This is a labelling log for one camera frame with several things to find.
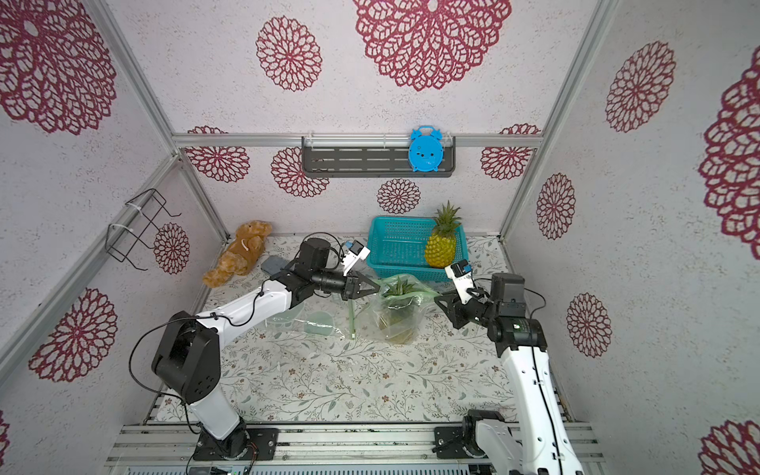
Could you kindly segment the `clear zip-top bag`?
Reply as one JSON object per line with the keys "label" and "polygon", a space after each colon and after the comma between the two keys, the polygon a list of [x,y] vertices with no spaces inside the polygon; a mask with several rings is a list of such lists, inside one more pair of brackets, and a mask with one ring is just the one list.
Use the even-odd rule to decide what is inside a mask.
{"label": "clear zip-top bag", "polygon": [[276,333],[334,336],[345,340],[356,338],[352,302],[338,297],[314,297],[264,322],[264,327]]}
{"label": "clear zip-top bag", "polygon": [[411,344],[418,336],[423,319],[435,308],[439,292],[411,274],[397,274],[377,281],[369,314],[380,340],[396,346]]}

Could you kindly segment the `brownish pineapple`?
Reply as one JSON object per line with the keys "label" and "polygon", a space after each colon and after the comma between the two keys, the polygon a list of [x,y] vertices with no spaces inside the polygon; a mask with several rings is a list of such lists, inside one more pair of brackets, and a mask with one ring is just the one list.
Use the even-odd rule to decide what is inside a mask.
{"label": "brownish pineapple", "polygon": [[396,277],[380,300],[378,328],[390,344],[409,344],[418,329],[422,289],[407,277]]}

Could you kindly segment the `yellow pineapple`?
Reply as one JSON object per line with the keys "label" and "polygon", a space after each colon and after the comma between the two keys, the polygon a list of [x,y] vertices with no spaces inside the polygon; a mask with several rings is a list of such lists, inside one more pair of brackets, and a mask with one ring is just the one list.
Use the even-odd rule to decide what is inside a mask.
{"label": "yellow pineapple", "polygon": [[445,268],[453,263],[456,253],[456,233],[461,225],[459,208],[446,202],[437,209],[435,225],[427,239],[425,260],[433,268]]}

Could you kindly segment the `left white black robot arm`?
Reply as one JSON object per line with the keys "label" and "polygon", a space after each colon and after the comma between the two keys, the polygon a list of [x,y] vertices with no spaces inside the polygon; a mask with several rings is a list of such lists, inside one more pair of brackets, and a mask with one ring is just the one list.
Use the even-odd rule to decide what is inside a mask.
{"label": "left white black robot arm", "polygon": [[313,296],[352,301],[378,293],[379,284],[354,268],[369,254],[360,241],[308,235],[293,259],[263,265],[269,275],[255,290],[208,312],[179,312],[158,325],[162,336],[150,368],[166,386],[164,396],[179,399],[197,418],[202,449],[227,460],[261,456],[247,423],[222,389],[223,349]]}

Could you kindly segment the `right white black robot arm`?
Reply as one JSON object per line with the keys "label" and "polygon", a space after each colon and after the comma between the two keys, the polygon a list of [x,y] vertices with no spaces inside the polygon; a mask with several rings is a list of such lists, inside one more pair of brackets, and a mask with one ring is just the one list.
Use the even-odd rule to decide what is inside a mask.
{"label": "right white black robot arm", "polygon": [[465,452],[487,458],[498,474],[582,474],[554,399],[542,325],[528,312],[524,277],[495,273],[486,291],[464,260],[445,273],[455,289],[435,297],[435,304],[453,328],[473,324],[487,330],[508,375],[520,429],[516,439],[497,413],[471,410],[462,422]]}

